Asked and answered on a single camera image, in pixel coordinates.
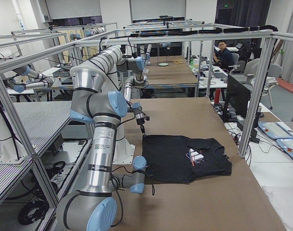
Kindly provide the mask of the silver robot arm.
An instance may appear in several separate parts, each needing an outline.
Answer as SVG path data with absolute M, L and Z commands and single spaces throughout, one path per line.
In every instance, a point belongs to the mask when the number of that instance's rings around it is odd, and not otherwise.
M 60 201 L 56 219 L 72 231 L 107 231 L 117 212 L 113 191 L 121 187 L 132 193 L 143 193 L 147 161 L 139 155 L 133 160 L 131 173 L 123 176 L 112 174 L 117 130 L 129 105 L 118 90 L 100 93 L 106 71 L 90 64 L 80 64 L 73 67 L 70 74 L 74 80 L 70 117 L 94 123 L 95 129 L 86 184 Z
M 146 78 L 143 76 L 143 70 L 145 68 L 145 59 L 143 57 L 137 56 L 137 53 L 132 53 L 131 55 L 126 53 L 126 45 L 120 46 L 110 46 L 107 47 L 101 53 L 105 51 L 112 51 L 113 48 L 118 48 L 121 53 L 120 60 L 116 63 L 116 71 L 123 73 L 128 71 L 128 78 L 122 86 L 124 93 L 124 98 L 128 104 L 128 110 L 133 112 L 137 124 L 140 126 L 142 134 L 145 136 L 145 121 L 149 121 L 149 116 L 147 116 L 143 110 L 140 103 L 131 103 L 132 99 L 132 88 L 138 86 L 144 86 L 146 83 Z

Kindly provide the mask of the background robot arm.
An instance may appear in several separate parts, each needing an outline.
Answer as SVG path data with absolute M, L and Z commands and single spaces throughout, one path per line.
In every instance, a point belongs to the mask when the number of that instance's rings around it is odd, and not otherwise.
M 50 88 L 54 83 L 54 77 L 36 72 L 29 65 L 13 69 L 13 71 L 19 76 L 27 76 L 30 79 L 28 82 L 16 82 L 14 77 L 6 79 L 8 87 L 19 93 L 27 89 Z

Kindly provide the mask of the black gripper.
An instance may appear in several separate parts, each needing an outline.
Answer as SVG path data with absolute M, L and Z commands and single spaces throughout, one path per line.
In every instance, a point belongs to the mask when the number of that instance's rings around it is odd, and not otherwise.
M 146 167 L 146 175 L 150 178 L 154 178 L 154 173 L 157 168 L 155 163 L 149 163 Z
M 145 135 L 146 132 L 145 132 L 145 127 L 144 127 L 144 124 L 145 124 L 145 116 L 144 116 L 144 114 L 143 113 L 138 113 L 138 114 L 135 115 L 135 118 L 136 118 L 137 124 L 140 126 L 142 134 Z

